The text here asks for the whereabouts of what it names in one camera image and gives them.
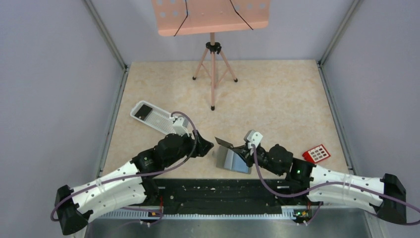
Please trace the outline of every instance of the black cord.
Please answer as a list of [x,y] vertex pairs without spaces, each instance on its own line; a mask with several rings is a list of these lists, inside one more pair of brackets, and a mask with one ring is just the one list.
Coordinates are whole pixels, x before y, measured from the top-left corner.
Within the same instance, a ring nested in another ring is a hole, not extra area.
[[232,4],[232,7],[233,7],[233,10],[235,10],[235,12],[236,12],[236,14],[238,14],[238,16],[250,27],[250,29],[251,30],[254,30],[249,24],[248,24],[248,22],[241,16],[241,14],[239,14],[237,11],[236,11],[236,9],[235,9],[235,6],[233,5],[233,3],[232,3],[232,0],[229,0],[230,1],[230,4]]
[[184,20],[182,21],[181,25],[179,26],[178,30],[175,32],[175,35],[173,35],[173,36],[176,36],[176,34],[178,34],[179,29],[181,29],[182,25],[184,25],[184,22],[185,22],[185,20],[187,20],[187,17],[188,17],[187,0],[184,0],[184,1],[185,1],[185,10],[187,11],[187,15],[185,16]]

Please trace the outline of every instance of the music stand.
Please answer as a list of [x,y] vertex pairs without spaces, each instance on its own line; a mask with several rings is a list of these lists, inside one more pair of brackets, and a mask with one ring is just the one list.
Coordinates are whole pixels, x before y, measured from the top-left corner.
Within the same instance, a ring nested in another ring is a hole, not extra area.
[[[194,73],[193,80],[201,66],[211,78],[211,110],[215,109],[214,90],[229,71],[234,82],[238,82],[215,32],[264,28],[268,25],[270,0],[151,0],[157,22],[158,33],[162,36],[177,36],[210,33],[210,41]],[[203,65],[210,51],[211,74]],[[215,54],[220,54],[226,64],[226,71],[216,81]]]

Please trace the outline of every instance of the gray wall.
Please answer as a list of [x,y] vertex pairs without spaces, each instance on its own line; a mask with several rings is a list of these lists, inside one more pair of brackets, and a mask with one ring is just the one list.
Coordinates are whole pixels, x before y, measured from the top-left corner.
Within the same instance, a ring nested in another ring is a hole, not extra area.
[[0,237],[61,237],[55,192],[93,179],[121,76],[82,1],[0,0]]
[[[151,1],[93,3],[127,63],[198,60],[209,35],[160,36]],[[267,28],[217,33],[216,40],[231,60],[320,59],[351,2],[272,0]]]
[[[360,174],[398,176],[420,206],[420,1],[366,0],[325,66]],[[408,210],[409,221],[419,214]],[[387,225],[393,238],[420,226]]]

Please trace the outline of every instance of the purple cable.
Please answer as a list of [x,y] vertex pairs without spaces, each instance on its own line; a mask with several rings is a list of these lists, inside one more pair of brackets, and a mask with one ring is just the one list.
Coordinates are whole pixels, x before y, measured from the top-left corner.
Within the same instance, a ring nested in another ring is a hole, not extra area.
[[[196,150],[196,147],[197,147],[197,138],[198,138],[197,137],[197,129],[194,126],[193,121],[186,114],[184,114],[182,112],[173,112],[171,115],[173,115],[175,113],[183,115],[190,122],[191,126],[193,127],[193,132],[194,132],[194,145],[193,145],[193,149],[191,150],[190,154],[181,163],[179,163],[178,165],[176,165],[176,166],[174,166],[172,168],[169,168],[169,169],[163,170],[163,171],[152,172],[152,173],[144,173],[144,174],[135,174],[135,175],[125,175],[125,176],[121,176],[121,177],[117,177],[117,178],[108,179],[108,180],[102,181],[102,184],[107,184],[107,183],[110,183],[110,182],[114,182],[114,181],[121,180],[121,179],[127,179],[127,178],[128,179],[131,179],[131,178],[137,178],[137,177],[142,177],[142,176],[156,176],[156,175],[161,175],[161,174],[167,173],[169,171],[172,171],[174,169],[177,169],[178,167],[180,167],[181,165],[183,165],[185,162],[187,162],[187,160],[191,157],[191,155],[194,153],[194,151]],[[58,222],[59,221],[59,219],[54,218],[54,213],[56,213],[56,211],[58,210],[58,208],[63,203],[65,203],[66,201],[68,201],[72,197],[77,196],[77,195],[79,195],[81,193],[84,193],[86,191],[89,191],[90,189],[95,188],[95,187],[97,187],[96,184],[91,185],[91,186],[86,187],[86,188],[84,188],[84,189],[82,189],[80,191],[77,191],[75,193],[72,193],[71,195],[69,195],[69,196],[65,197],[63,200],[61,200],[54,207],[54,209],[51,211],[51,214],[50,214],[51,221],[53,221],[53,222]]]
[[[257,159],[257,153],[256,153],[256,148],[255,148],[255,145],[253,144],[252,145],[252,149],[253,149],[253,155],[254,155],[254,162],[255,162],[255,165],[256,165],[256,168],[257,168],[257,174],[258,174],[258,177],[260,178],[260,180],[261,180],[261,183],[263,184],[263,186],[269,191],[269,192],[271,192],[272,194],[274,194],[274,195],[276,195],[276,196],[279,196],[279,197],[297,197],[297,196],[302,196],[302,195],[304,195],[304,194],[306,194],[306,193],[308,193],[308,192],[310,192],[310,191],[312,191],[312,190],[315,190],[315,189],[317,189],[317,188],[319,188],[319,187],[324,187],[324,186],[328,186],[328,185],[343,185],[343,186],[349,186],[349,187],[354,187],[354,188],[357,188],[357,189],[360,189],[360,190],[363,190],[363,191],[366,191],[366,192],[369,192],[369,193],[371,193],[371,194],[375,194],[375,195],[377,195],[377,196],[380,196],[380,197],[383,197],[383,198],[386,198],[386,199],[389,199],[389,200],[391,200],[391,201],[394,201],[394,202],[398,202],[398,203],[400,203],[400,204],[402,204],[402,205],[404,205],[404,206],[406,206],[406,207],[409,207],[409,208],[411,208],[411,209],[413,209],[413,210],[415,210],[415,211],[417,211],[418,213],[420,213],[420,208],[418,208],[418,207],[416,207],[416,206],[414,206],[414,205],[412,205],[412,204],[410,204],[410,203],[408,203],[408,202],[405,202],[405,201],[401,201],[400,199],[397,199],[397,198],[394,198],[394,197],[391,197],[391,196],[388,196],[388,195],[386,195],[386,194],[383,194],[383,193],[380,193],[380,192],[376,192],[376,191],[373,191],[373,190],[370,190],[370,189],[367,189],[367,188],[364,188],[364,187],[360,187],[360,186],[357,186],[357,185],[353,185],[353,184],[349,184],[349,183],[347,183],[347,182],[325,182],[325,183],[321,183],[321,184],[318,184],[318,185],[315,185],[315,186],[313,186],[313,187],[311,187],[311,188],[308,188],[308,189],[306,189],[306,190],[304,190],[304,191],[301,191],[301,192],[298,192],[298,193],[294,193],[294,194],[282,194],[282,193],[278,193],[278,192],[276,192],[276,191],[274,191],[273,189],[271,189],[268,185],[267,185],[267,183],[265,183],[265,181],[264,181],[264,179],[263,179],[263,177],[262,177],[262,175],[261,175],[261,171],[260,171],[260,167],[259,167],[259,165],[258,165],[258,159]],[[406,224],[403,224],[403,225],[405,225],[405,226],[414,226],[414,225],[418,225],[418,224],[420,224],[420,220],[418,220],[418,221],[416,221],[416,222],[410,222],[410,223],[406,223]]]
[[308,226],[313,220],[314,220],[314,218],[318,215],[318,212],[319,212],[319,210],[320,210],[320,208],[321,208],[321,206],[322,206],[322,204],[323,204],[323,202],[320,202],[319,203],[319,205],[318,205],[318,207],[317,207],[317,209],[315,210],[315,213],[314,213],[314,215],[307,221],[307,222],[304,222],[304,223],[297,223],[298,225],[301,225],[301,224],[305,224],[306,226]]
[[159,219],[150,223],[150,226],[156,225],[157,223],[161,222],[163,218],[163,213],[159,210],[148,210],[148,209],[143,209],[143,208],[131,208],[131,207],[123,207],[122,209],[130,210],[130,211],[150,212],[150,213],[154,212],[154,213],[159,214]]

